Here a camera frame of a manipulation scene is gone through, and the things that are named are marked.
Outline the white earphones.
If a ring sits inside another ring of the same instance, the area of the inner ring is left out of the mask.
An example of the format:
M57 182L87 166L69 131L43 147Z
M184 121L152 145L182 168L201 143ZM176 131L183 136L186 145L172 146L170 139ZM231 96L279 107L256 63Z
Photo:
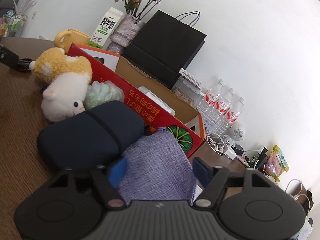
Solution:
M218 155L225 155L226 137L223 133L214 130L209 131L206 137L209 147Z

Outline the red cardboard box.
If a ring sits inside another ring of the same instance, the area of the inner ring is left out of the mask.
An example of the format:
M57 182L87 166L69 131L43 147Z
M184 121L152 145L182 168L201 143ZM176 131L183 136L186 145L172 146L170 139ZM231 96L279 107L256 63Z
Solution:
M84 56L92 67L92 81L111 81L124 92L124 103L137 112L152 128L168 127L187 157L191 157L206 139L202 115L171 90L132 65L119 54L73 43L69 56ZM138 88L144 86L174 111L169 114Z

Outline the white robot toy speaker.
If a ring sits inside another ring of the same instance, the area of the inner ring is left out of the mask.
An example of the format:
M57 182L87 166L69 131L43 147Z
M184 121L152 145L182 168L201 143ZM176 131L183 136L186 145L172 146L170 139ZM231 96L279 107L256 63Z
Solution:
M244 140L245 135L246 135L245 127L242 124L235 122L228 129L228 132L226 134L227 145L230 147L235 147L236 142Z

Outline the yellow snack bag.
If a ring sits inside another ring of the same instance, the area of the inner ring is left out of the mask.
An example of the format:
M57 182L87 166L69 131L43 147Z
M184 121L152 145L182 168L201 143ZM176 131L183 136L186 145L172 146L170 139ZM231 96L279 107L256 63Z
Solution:
M278 145L272 148L272 151L265 163L265 171L272 176L276 182L280 182L279 177L289 171L289 165Z

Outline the yellow white plush toy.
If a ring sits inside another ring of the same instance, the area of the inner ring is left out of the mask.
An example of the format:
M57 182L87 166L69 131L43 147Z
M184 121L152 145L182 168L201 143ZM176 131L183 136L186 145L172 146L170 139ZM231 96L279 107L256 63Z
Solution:
M85 111L84 100L92 79L91 63L84 56L68 56L62 48L44 51L29 69L48 87L42 92L41 109L50 122Z

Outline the yellow ceramic mug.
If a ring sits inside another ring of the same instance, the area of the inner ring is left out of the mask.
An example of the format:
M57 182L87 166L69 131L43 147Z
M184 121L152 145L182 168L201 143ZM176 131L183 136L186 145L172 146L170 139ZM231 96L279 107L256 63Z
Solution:
M90 36L81 31L75 29L68 29L61 31L56 35L54 39L54 46L63 49L65 53L67 53L72 43L86 45L90 41L90 38Z

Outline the purple fabric pouch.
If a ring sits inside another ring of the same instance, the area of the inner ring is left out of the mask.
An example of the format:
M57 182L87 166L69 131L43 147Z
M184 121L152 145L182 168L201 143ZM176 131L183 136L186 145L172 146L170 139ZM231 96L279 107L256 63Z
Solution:
M197 180L185 153L167 131L142 136L123 152L126 173L118 192L133 200L187 200L192 203Z

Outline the dark navy pouch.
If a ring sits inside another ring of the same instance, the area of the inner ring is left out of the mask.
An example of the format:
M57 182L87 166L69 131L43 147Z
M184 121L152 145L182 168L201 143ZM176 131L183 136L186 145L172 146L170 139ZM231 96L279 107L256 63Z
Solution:
M142 117L124 103L110 101L45 127L37 149L52 170L86 170L117 159L143 134Z

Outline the white green milk carton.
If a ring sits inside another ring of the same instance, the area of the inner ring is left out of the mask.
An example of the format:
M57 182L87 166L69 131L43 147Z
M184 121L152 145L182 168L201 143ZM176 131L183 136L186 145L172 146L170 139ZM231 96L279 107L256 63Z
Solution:
M119 20L123 16L123 12L111 7L103 16L100 23L96 27L91 36L88 45L102 49L107 42L112 31L116 28Z

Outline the clear water bottle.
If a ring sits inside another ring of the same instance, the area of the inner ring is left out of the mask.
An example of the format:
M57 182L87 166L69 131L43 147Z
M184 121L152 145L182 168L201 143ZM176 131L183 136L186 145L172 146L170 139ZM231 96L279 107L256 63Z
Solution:
M242 113L245 104L244 98L240 97L239 100L229 108L229 110L220 118L218 123L218 130L222 133L227 131Z
M229 109L232 97L235 94L235 90L230 88L225 94L219 97L217 102L213 105L213 108L209 112L209 116L213 123L217 123L217 121L223 116L227 110Z
M197 105L197 110L200 113L209 113L210 110L213 109L213 106L216 104L216 102L219 99L219 96L222 93L222 89L225 86L225 81L220 79L216 85L211 86L207 92L204 94L203 98Z

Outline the white flat box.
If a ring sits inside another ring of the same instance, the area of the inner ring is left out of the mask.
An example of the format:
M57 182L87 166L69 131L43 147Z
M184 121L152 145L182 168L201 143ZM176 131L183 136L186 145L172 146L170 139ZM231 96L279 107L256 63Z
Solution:
M198 89L203 88L203 83L198 80L196 77L191 75L189 72L187 72L185 69L181 68L178 72L184 79L189 81L193 86L197 87Z

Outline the purple textured vase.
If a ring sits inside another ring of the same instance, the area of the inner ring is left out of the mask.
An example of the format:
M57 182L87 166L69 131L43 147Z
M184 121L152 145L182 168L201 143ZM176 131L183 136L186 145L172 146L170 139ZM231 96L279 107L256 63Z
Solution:
M111 43L108 45L106 50L122 54L144 25L145 23L142 20L132 16L131 14L126 14L111 34Z

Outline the black power adapter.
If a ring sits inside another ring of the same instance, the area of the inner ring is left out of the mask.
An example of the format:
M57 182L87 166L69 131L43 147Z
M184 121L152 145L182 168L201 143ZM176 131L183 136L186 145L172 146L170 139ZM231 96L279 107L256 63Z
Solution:
M235 145L235 147L233 148L234 149L234 152L236 153L236 155L239 155L239 156L242 156L243 153L244 153L244 149L242 148L242 146L240 145Z

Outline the black phone stand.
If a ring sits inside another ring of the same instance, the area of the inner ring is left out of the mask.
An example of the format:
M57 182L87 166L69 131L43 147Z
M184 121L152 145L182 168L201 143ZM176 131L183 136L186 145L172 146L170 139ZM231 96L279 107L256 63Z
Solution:
M257 151L255 155L251 158L252 167L255 169L261 169L268 159L267 148L262 147Z

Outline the white power adapter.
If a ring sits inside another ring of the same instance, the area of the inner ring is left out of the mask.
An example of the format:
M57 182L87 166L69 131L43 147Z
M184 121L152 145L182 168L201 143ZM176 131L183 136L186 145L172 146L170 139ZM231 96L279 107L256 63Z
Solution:
M228 145L225 146L224 154L231 160L234 160L236 158L235 151Z

